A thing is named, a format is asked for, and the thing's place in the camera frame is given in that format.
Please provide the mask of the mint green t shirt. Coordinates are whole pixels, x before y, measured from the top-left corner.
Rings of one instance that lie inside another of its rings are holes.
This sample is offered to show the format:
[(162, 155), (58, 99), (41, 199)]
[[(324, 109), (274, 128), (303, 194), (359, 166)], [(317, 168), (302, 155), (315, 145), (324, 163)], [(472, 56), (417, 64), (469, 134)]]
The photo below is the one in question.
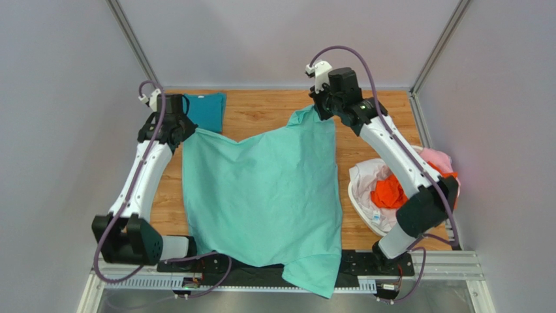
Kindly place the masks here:
[(312, 106), (283, 127), (239, 142), (199, 129), (182, 146), (182, 190), (199, 253), (247, 265), (317, 261), (336, 267), (342, 251), (336, 127)]

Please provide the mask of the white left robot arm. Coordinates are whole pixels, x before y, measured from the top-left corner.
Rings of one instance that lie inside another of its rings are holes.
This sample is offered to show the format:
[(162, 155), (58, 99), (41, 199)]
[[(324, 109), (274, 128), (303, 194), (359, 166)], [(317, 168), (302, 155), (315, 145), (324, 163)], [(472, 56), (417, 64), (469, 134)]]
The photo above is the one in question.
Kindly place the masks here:
[(106, 215), (97, 215), (92, 231), (107, 263), (156, 265), (186, 258), (186, 236), (161, 235), (151, 224), (151, 210), (162, 174), (181, 143), (197, 125), (188, 117), (189, 100), (181, 94), (141, 96), (153, 113), (138, 132), (130, 173)]

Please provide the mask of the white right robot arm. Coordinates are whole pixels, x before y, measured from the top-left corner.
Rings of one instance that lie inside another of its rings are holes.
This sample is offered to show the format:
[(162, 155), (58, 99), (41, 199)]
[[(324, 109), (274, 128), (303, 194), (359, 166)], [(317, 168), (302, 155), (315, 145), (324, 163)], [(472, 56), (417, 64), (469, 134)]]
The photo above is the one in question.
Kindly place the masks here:
[(363, 97), (350, 67), (334, 69), (318, 61), (307, 65), (305, 73), (315, 81), (309, 96), (319, 118), (338, 116), (379, 154), (400, 182), (408, 201), (396, 212), (397, 224), (373, 246), (383, 258), (398, 258), (451, 217), (459, 183), (454, 177), (443, 177), (410, 146), (377, 97)]

